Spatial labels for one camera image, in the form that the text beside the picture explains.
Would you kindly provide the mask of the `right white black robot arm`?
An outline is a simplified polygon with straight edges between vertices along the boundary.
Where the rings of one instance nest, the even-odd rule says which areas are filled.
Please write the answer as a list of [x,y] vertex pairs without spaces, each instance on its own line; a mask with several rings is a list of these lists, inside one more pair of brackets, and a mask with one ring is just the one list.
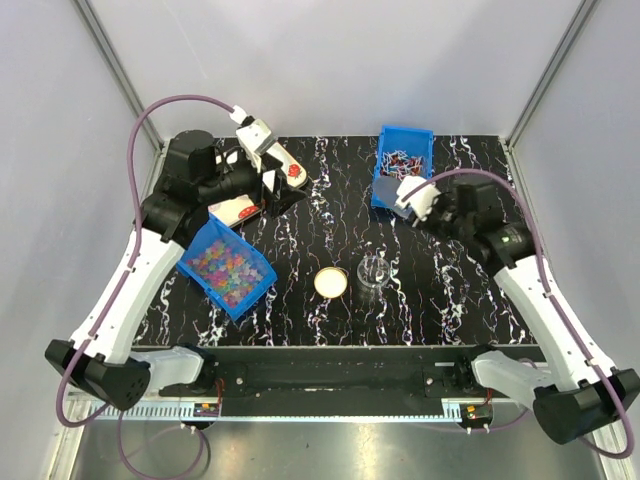
[[588,334],[553,284],[533,226],[504,220],[495,187],[466,176],[448,192],[428,181],[397,192],[397,205],[409,210],[416,226],[464,245],[516,307],[548,364],[541,372],[482,347],[454,371],[455,387],[470,397],[486,388],[504,394],[558,444],[620,422],[626,445],[616,455],[626,458],[635,446],[628,409],[639,395],[639,375],[617,367]]

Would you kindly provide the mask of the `aluminium frame rail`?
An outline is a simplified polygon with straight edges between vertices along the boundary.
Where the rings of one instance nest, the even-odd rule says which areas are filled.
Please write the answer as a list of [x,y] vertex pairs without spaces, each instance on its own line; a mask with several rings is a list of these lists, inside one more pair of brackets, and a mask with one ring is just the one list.
[[[100,410],[103,405],[106,405],[108,412],[104,415],[117,416],[119,409],[106,400],[95,398],[89,394],[80,391],[71,391],[66,394],[65,401],[67,403],[71,401],[76,402],[89,402],[90,415],[93,415],[96,411]],[[143,396],[131,407],[125,410],[125,415],[129,417],[141,416],[151,417],[152,415],[159,415],[163,411],[164,415],[168,416],[186,416],[187,411],[195,410],[213,410],[214,406],[218,403],[222,403],[217,396],[161,396],[158,394]]]

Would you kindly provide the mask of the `blue bin of wrapped candies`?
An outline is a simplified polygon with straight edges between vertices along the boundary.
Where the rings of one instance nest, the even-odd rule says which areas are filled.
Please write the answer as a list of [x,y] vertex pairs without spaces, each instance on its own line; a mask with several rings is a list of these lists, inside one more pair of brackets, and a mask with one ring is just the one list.
[[[391,176],[402,180],[406,176],[420,176],[429,179],[432,175],[434,133],[410,127],[383,125],[377,150],[373,182],[379,176]],[[373,193],[371,206],[384,205]]]

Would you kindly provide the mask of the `clear plastic scoop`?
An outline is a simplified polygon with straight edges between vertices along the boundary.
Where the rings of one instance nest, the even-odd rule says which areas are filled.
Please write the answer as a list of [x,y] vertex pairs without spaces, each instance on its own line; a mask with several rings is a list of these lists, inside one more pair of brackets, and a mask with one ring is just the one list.
[[402,193],[409,192],[414,180],[413,176],[406,176],[402,180],[391,176],[379,176],[373,182],[373,193],[385,208],[393,211],[403,219],[413,215],[413,209],[407,201],[402,202]]

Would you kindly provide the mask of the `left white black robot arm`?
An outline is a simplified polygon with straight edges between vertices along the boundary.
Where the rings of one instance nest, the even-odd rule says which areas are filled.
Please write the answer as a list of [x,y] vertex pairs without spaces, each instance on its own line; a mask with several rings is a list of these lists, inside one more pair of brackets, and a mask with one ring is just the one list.
[[60,374],[56,410],[73,386],[120,411],[151,392],[183,386],[196,396],[215,386],[214,356],[193,345],[137,354],[136,334],[160,284],[210,220],[213,204],[249,197],[272,216],[304,199],[291,169],[297,160],[269,133],[236,132],[237,149],[219,150],[203,130],[177,134],[165,148],[151,193],[134,208],[134,227],[116,271],[68,340],[52,340],[45,358]]

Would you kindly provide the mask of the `strawberry pattern tray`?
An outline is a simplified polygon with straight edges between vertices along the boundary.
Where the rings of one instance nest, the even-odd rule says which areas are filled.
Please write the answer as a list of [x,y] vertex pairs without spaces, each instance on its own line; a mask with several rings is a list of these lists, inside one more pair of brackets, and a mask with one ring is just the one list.
[[[276,142],[268,153],[283,163],[282,171],[287,176],[291,187],[301,188],[307,181],[307,172],[290,153]],[[246,220],[259,215],[263,205],[253,202],[248,195],[225,200],[209,206],[209,213],[230,228],[234,228]]]

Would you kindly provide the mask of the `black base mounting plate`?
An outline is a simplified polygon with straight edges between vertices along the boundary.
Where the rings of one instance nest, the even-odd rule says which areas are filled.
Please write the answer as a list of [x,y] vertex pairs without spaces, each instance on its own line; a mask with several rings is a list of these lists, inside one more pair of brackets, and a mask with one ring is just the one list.
[[472,347],[215,347],[222,399],[329,402],[361,410],[375,404],[417,409],[436,399],[484,402],[489,391],[456,364]]

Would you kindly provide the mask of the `blue bin of star candies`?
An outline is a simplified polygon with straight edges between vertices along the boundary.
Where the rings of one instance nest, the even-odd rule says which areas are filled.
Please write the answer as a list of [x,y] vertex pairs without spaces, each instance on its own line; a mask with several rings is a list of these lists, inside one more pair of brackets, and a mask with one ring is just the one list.
[[195,235],[176,270],[236,321],[276,282],[266,258],[214,215]]

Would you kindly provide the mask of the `clear glass jar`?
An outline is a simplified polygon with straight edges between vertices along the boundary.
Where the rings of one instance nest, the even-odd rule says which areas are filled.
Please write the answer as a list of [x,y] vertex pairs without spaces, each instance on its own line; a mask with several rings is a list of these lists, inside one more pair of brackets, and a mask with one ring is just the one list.
[[361,286],[368,289],[382,289],[389,282],[391,267],[384,258],[367,255],[359,262],[356,274]]

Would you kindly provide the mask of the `white round jar lid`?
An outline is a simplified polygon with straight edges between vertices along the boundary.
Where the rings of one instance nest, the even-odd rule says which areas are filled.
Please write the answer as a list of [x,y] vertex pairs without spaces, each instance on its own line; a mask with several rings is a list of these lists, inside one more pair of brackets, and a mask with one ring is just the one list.
[[340,297],[346,291],[347,286],[347,275],[342,269],[337,267],[323,268],[314,278],[314,288],[316,292],[326,299]]

